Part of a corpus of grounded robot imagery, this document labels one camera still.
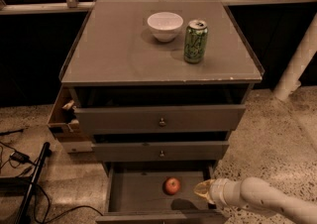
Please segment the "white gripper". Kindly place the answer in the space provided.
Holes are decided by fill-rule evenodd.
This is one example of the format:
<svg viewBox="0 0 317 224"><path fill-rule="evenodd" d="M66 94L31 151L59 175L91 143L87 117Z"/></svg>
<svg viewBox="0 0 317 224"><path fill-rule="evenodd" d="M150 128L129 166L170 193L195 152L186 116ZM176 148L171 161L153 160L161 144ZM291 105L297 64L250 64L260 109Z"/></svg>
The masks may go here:
<svg viewBox="0 0 317 224"><path fill-rule="evenodd" d="M240 181L231 181L228 178L214 179L208 192L209 201L220 208L242 208L246 204L246 201L241 196Z"/></svg>

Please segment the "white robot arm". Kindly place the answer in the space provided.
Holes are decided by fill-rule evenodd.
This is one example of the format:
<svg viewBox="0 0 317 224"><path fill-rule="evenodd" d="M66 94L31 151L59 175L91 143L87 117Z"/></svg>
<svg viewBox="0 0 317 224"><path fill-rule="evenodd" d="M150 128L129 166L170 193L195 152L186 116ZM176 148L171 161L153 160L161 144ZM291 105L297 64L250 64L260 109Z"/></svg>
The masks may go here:
<svg viewBox="0 0 317 224"><path fill-rule="evenodd" d="M317 224L316 89L299 78L316 54L317 19L310 21L272 90L254 90L230 147L205 188L205 200L241 224L268 224L279 215Z"/></svg>

